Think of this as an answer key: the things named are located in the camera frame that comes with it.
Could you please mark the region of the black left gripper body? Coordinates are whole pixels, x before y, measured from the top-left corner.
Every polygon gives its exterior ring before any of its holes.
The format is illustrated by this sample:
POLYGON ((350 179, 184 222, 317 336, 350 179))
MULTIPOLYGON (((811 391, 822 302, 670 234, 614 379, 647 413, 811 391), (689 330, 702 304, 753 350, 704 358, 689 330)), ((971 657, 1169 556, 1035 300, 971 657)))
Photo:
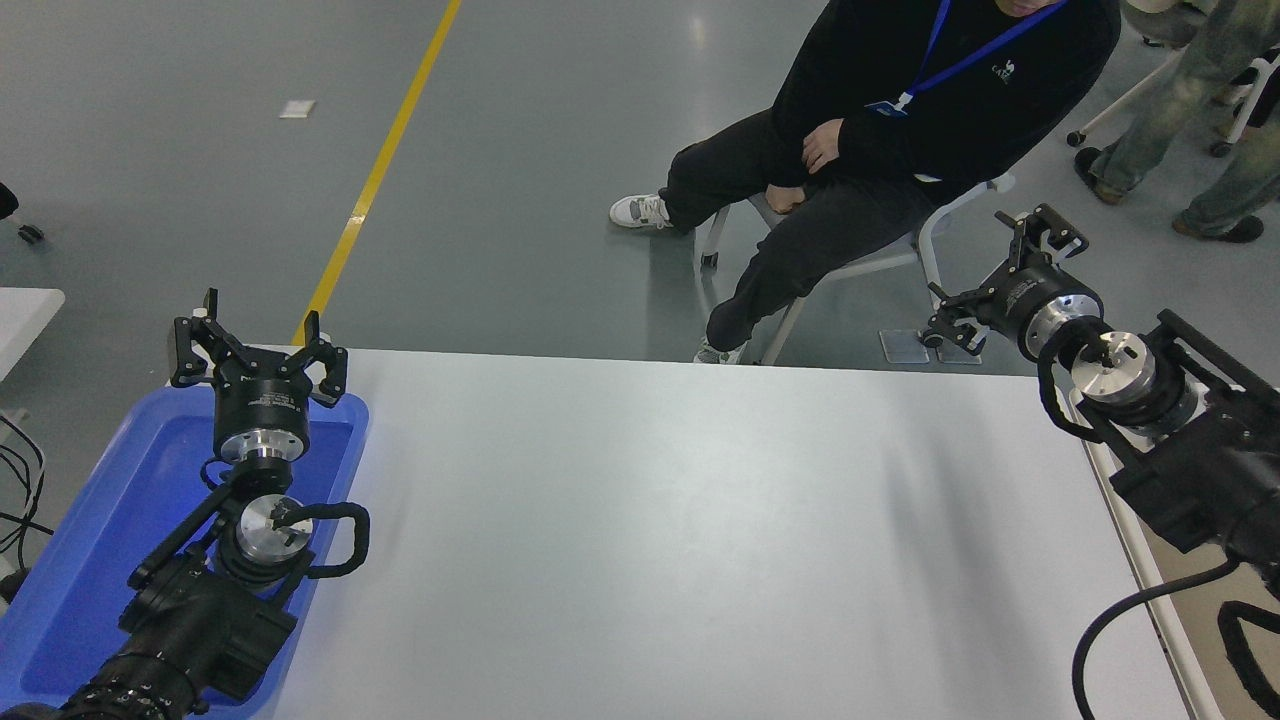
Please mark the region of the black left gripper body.
POLYGON ((214 437, 228 441, 252 430, 284 430, 308 439, 308 396, 312 382, 306 374, 288 377, 251 375, 236 364, 214 372, 214 437))

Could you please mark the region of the person's left hand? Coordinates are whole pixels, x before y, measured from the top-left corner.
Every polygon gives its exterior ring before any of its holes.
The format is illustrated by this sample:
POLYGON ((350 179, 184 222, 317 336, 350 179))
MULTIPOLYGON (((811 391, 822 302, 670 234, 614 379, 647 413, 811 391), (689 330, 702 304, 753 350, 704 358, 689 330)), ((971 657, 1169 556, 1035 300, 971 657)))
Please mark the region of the person's left hand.
POLYGON ((803 141, 803 164, 810 176, 840 158, 840 135, 844 119, 820 123, 803 141))

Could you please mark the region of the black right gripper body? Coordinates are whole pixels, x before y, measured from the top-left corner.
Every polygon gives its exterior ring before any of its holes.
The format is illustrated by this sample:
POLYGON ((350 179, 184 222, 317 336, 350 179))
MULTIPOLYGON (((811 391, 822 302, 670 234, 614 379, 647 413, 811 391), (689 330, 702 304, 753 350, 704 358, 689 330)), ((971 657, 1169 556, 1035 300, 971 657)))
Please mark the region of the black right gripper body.
POLYGON ((995 292, 982 299, 978 320, 1011 340, 1023 354, 1038 354, 1068 323, 1105 316, 1100 296, 1056 265, 996 270, 995 292))

